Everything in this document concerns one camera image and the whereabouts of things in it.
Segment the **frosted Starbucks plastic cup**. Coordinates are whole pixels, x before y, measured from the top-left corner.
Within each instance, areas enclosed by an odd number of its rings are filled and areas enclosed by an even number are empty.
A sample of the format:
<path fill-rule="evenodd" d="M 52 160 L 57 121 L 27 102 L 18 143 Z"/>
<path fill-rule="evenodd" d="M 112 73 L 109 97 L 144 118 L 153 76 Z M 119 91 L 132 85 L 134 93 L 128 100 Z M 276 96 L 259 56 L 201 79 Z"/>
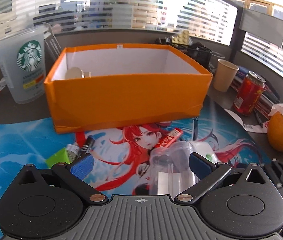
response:
<path fill-rule="evenodd" d="M 45 26 L 38 25 L 0 39 L 0 70 L 18 104 L 44 94 L 44 31 Z"/>

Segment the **black mesh organizer basket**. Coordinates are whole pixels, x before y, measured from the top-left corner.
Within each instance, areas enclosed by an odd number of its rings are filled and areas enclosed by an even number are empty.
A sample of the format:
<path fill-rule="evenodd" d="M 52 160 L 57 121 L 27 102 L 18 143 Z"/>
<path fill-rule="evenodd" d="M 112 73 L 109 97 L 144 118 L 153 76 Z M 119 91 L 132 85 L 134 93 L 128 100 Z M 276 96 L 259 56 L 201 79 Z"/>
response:
<path fill-rule="evenodd" d="M 205 69 L 209 70 L 209 63 L 212 55 L 212 50 L 202 45 L 200 42 L 193 43 L 191 45 L 187 44 L 177 44 L 173 43 L 170 38 L 157 38 L 155 44 L 170 45 L 179 51 L 183 52 Z"/>

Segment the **blue black marker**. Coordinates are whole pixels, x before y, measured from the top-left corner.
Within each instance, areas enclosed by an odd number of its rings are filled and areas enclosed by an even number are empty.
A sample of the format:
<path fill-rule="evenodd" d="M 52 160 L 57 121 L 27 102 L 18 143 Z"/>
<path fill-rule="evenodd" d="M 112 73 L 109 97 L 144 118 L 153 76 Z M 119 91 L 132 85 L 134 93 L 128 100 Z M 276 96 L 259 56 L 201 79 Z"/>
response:
<path fill-rule="evenodd" d="M 92 146 L 94 145 L 94 142 L 95 142 L 94 138 L 91 135 L 88 136 L 85 143 L 83 144 L 83 146 L 78 151 L 77 159 L 86 155 L 86 154 L 89 154 Z"/>

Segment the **red drink can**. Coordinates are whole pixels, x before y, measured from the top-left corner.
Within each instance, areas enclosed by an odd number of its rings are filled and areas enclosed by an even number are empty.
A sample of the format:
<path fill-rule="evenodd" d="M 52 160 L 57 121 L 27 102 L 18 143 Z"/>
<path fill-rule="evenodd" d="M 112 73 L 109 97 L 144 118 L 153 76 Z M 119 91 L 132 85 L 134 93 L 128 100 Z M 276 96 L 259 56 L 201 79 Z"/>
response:
<path fill-rule="evenodd" d="M 250 115 L 265 90 L 265 79 L 249 71 L 234 100 L 234 109 L 242 115 Z"/>

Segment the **tan paper cup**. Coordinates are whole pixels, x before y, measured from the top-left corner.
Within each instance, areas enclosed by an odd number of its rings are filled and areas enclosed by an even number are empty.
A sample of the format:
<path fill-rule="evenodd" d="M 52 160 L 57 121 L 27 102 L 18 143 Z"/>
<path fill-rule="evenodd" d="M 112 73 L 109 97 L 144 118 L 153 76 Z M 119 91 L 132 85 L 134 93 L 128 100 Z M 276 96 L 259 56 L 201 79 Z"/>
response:
<path fill-rule="evenodd" d="M 216 73 L 213 79 L 214 89 L 226 92 L 230 87 L 239 67 L 224 59 L 218 59 Z"/>

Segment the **orange cardboard box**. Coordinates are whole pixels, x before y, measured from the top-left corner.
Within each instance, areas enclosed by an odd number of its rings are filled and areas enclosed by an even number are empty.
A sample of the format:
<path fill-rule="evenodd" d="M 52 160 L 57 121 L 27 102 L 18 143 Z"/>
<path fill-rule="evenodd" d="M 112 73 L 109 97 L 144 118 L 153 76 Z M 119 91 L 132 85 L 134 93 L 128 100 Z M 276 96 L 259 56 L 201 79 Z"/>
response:
<path fill-rule="evenodd" d="M 91 77 L 65 80 L 69 68 Z M 156 44 L 65 48 L 44 81 L 56 132 L 196 117 L 212 74 L 181 51 Z"/>

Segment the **red snack stick packet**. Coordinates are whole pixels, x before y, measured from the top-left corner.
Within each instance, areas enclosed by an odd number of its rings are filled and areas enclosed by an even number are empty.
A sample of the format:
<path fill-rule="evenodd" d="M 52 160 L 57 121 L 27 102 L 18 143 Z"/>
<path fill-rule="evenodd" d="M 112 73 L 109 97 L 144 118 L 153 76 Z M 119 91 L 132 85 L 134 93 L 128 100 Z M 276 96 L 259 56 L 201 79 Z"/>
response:
<path fill-rule="evenodd" d="M 168 148 L 171 144 L 176 142 L 181 135 L 183 134 L 183 131 L 179 128 L 174 128 L 173 130 L 169 131 L 167 135 L 162 137 L 158 143 L 154 146 L 155 148 Z"/>

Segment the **clear plastic container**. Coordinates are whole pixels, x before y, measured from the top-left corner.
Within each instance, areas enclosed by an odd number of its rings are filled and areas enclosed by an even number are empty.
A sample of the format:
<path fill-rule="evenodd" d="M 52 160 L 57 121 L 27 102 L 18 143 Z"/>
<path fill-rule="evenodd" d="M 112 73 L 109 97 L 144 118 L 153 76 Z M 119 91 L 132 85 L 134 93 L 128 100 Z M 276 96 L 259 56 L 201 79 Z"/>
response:
<path fill-rule="evenodd" d="M 168 148 L 152 150 L 148 194 L 169 194 L 174 198 L 199 182 L 199 178 L 189 167 L 189 157 L 193 152 L 197 152 L 214 164 L 219 161 L 207 142 L 178 141 Z"/>

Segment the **green white lighter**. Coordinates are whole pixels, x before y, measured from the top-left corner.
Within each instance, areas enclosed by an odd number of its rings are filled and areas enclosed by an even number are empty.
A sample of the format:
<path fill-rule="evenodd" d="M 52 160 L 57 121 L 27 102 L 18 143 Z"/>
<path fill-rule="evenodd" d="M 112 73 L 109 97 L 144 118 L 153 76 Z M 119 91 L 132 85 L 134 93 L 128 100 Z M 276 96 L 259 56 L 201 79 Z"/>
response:
<path fill-rule="evenodd" d="M 80 148 L 76 142 L 73 144 L 67 144 L 66 151 L 70 162 L 73 162 L 77 158 L 79 150 Z"/>

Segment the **roll of tape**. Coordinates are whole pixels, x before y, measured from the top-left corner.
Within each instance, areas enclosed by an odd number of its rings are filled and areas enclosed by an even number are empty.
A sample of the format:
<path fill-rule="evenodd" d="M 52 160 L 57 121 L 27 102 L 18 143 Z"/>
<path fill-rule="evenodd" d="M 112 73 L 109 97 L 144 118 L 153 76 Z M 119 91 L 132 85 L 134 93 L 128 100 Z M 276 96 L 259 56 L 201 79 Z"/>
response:
<path fill-rule="evenodd" d="M 81 68 L 73 67 L 69 68 L 67 72 L 65 73 L 64 79 L 70 80 L 70 79 L 80 79 L 80 78 L 86 78 L 91 77 L 91 72 L 84 72 Z"/>

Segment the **yellow building block plate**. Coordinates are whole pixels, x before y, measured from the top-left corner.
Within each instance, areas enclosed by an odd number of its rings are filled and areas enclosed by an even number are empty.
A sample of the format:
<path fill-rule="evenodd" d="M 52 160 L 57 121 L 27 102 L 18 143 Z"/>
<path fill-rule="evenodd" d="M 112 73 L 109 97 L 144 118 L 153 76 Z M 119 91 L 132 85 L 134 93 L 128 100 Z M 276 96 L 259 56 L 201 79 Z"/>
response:
<path fill-rule="evenodd" d="M 188 30 L 182 30 L 172 37 L 172 43 L 191 46 L 193 44 Z"/>

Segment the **anime girl desk mat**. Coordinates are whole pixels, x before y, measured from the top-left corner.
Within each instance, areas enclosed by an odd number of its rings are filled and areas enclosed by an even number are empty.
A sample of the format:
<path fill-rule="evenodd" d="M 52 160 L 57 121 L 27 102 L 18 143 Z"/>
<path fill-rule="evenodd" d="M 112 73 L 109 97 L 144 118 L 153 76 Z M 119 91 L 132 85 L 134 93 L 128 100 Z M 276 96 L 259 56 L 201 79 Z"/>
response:
<path fill-rule="evenodd" d="M 244 128 L 210 98 L 205 99 L 197 118 L 77 134 L 57 134 L 52 120 L 45 118 L 0 125 L 0 198 L 24 165 L 48 168 L 46 159 L 67 144 L 82 145 L 90 135 L 95 140 L 95 160 L 84 181 L 107 196 L 145 194 L 148 152 L 174 128 L 183 131 L 182 141 L 207 142 L 220 161 L 233 166 L 269 161 Z"/>

